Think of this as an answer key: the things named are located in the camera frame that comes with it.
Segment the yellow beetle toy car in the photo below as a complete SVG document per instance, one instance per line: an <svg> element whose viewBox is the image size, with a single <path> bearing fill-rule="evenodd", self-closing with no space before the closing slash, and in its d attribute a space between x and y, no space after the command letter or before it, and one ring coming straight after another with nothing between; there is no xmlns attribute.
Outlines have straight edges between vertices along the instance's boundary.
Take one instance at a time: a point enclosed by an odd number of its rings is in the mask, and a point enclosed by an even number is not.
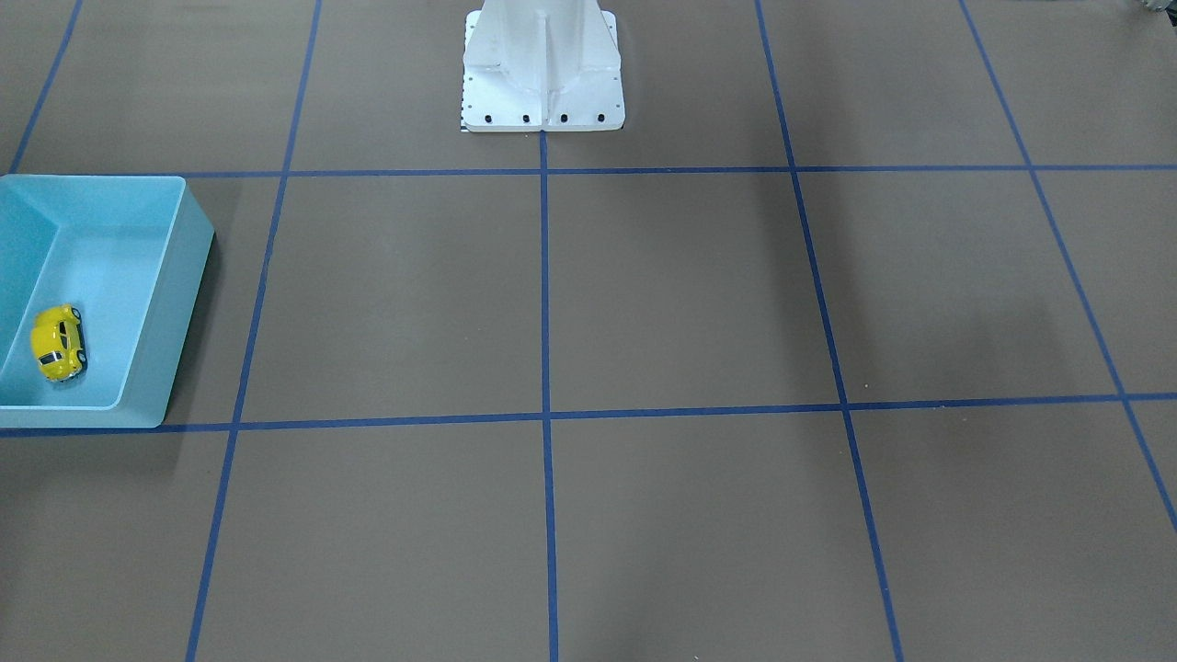
<svg viewBox="0 0 1177 662"><path fill-rule="evenodd" d="M56 305L35 315L29 330L29 347L41 375L48 382L74 380L87 369L84 319L71 304Z"/></svg>

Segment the light blue plastic bin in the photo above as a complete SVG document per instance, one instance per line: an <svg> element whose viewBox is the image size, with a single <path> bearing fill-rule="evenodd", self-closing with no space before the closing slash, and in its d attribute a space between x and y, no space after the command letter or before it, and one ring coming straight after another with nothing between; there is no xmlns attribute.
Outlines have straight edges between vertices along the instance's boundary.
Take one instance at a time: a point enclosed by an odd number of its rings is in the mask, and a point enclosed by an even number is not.
<svg viewBox="0 0 1177 662"><path fill-rule="evenodd" d="M155 428L165 417L214 230L174 176L4 176L4 433ZM81 315L86 368L49 382L36 315Z"/></svg>

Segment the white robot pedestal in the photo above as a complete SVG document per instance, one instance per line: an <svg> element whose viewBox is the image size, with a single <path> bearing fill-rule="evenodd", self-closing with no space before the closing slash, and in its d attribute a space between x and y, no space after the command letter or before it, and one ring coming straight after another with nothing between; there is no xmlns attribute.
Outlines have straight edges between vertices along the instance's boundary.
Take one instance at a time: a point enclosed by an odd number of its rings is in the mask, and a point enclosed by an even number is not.
<svg viewBox="0 0 1177 662"><path fill-rule="evenodd" d="M618 131L617 16L597 1L485 1L465 16L460 127Z"/></svg>

